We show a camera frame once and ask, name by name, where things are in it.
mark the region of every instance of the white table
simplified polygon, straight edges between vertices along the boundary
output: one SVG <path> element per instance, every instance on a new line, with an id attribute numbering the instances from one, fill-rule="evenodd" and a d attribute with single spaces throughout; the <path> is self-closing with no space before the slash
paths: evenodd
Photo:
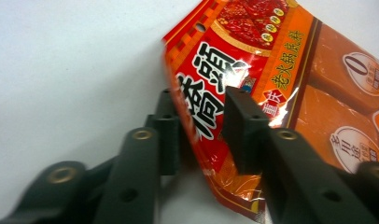
<path id="1" fill-rule="evenodd" d="M 199 0 L 0 1 L 0 218 L 45 167 L 116 155 L 167 87 L 161 38 Z M 379 0 L 300 0 L 379 58 Z M 161 223 L 252 223 L 196 166 L 171 180 Z"/>

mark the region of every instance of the snack package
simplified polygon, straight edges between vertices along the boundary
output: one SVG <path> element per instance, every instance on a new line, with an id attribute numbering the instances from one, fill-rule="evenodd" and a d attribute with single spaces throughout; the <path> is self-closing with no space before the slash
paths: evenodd
<path id="1" fill-rule="evenodd" d="M 164 37 L 171 93 L 216 198 L 264 222 L 261 176 L 238 175 L 221 135 L 226 86 L 271 127 L 302 133 L 347 172 L 379 161 L 379 61 L 293 0 L 203 0 Z"/>

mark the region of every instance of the food packet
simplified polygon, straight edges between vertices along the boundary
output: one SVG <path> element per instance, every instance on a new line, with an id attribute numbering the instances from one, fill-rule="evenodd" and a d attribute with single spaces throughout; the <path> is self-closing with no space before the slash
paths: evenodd
<path id="1" fill-rule="evenodd" d="M 221 135 L 224 91 L 247 91 L 270 126 L 328 164 L 379 161 L 379 61 L 293 0 L 203 0 L 164 37 L 175 107 L 216 198 L 263 223 L 261 176 L 238 175 Z"/>

